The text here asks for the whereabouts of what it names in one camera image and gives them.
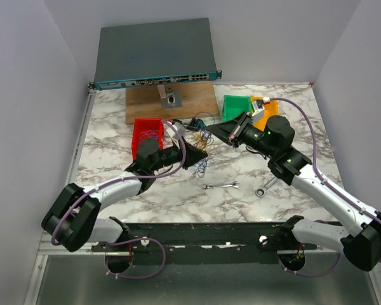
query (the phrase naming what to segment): white wall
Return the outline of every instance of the white wall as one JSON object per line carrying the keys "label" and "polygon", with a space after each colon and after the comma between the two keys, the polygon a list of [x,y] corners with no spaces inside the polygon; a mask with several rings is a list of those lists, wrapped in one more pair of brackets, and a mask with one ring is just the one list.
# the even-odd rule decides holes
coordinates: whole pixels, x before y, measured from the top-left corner
{"label": "white wall", "polygon": [[0,305],[23,303],[85,91],[42,0],[0,1]]}
{"label": "white wall", "polygon": [[314,91],[346,190],[381,210],[381,0],[361,2]]}
{"label": "white wall", "polygon": [[359,0],[45,0],[88,81],[100,28],[209,17],[222,81],[314,81]]}

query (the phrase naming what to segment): yellow object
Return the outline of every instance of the yellow object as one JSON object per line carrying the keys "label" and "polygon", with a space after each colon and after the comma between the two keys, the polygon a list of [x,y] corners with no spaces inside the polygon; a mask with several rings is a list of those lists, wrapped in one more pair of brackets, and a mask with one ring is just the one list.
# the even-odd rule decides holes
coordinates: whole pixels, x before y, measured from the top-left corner
{"label": "yellow object", "polygon": [[194,146],[202,151],[205,151],[208,141],[203,139],[203,135],[199,134],[195,136]]}
{"label": "yellow object", "polygon": [[[262,97],[251,97],[251,102],[255,100],[262,100]],[[267,105],[264,105],[264,117],[254,124],[255,128],[264,131],[265,124],[271,116],[276,116],[278,112],[278,101],[271,100]]]}

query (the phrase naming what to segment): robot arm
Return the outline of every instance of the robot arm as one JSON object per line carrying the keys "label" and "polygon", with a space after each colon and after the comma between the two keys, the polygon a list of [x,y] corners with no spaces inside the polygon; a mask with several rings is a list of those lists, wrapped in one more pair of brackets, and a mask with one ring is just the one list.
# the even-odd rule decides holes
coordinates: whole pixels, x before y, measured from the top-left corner
{"label": "robot arm", "polygon": [[359,269],[372,270],[381,259],[381,212],[328,180],[307,156],[297,151],[291,145],[295,131],[285,117],[269,118],[263,132],[253,126],[253,120],[244,112],[231,121],[210,125],[208,130],[230,146],[246,144],[268,157],[268,167],[277,178],[313,198],[342,225],[294,216],[288,222],[297,241],[339,251]]}
{"label": "robot arm", "polygon": [[[182,168],[188,169],[208,156],[186,143],[179,129],[177,126],[175,135],[180,137],[182,149],[177,146],[160,149],[155,139],[145,139],[138,148],[136,160],[122,175],[85,188],[75,183],[65,186],[41,223],[41,227],[52,235],[53,243],[60,243],[73,252],[86,242],[112,243],[119,239],[124,225],[113,218],[97,219],[101,210],[148,190],[158,177],[154,175],[156,170],[175,163],[181,163]],[[173,136],[173,142],[178,143],[175,140],[178,139]]]}

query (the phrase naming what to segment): orange bin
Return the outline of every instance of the orange bin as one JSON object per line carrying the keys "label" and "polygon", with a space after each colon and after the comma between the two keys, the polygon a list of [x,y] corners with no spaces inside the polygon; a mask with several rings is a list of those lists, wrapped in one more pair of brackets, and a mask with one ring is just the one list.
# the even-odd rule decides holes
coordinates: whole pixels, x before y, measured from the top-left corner
{"label": "orange bin", "polygon": [[[262,100],[262,97],[251,97],[251,102],[255,100]],[[278,102],[276,100],[271,100],[268,104],[264,105],[264,109],[264,117],[254,124],[254,127],[258,128],[261,131],[264,131],[265,124],[267,124],[267,120],[271,116],[276,116],[279,114]]]}

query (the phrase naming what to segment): marble tabletop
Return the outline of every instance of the marble tabletop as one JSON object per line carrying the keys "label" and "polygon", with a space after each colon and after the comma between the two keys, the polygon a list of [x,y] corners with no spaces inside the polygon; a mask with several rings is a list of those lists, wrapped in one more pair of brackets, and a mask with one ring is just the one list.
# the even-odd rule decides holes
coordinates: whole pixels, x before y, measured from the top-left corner
{"label": "marble tabletop", "polygon": [[[224,95],[286,97],[298,103],[310,117],[319,144],[318,167],[342,185],[312,88],[299,85],[215,85],[219,109]],[[81,186],[100,183],[121,174],[132,162],[133,126],[125,125],[125,90],[97,93],[84,141],[76,182]],[[279,112],[294,127],[295,148],[312,156],[312,138],[301,114],[284,102]],[[210,124],[213,119],[203,119]],[[215,139],[207,148],[210,162],[203,178],[193,177],[194,169],[180,170],[157,179],[139,196],[122,200],[100,213],[100,218],[115,216],[126,222],[253,222],[284,221],[293,215],[316,220],[334,218],[306,194],[277,182],[263,198],[255,189],[273,175],[266,160],[250,154],[245,146],[237,149]],[[238,181],[240,188],[203,189],[202,184]]]}

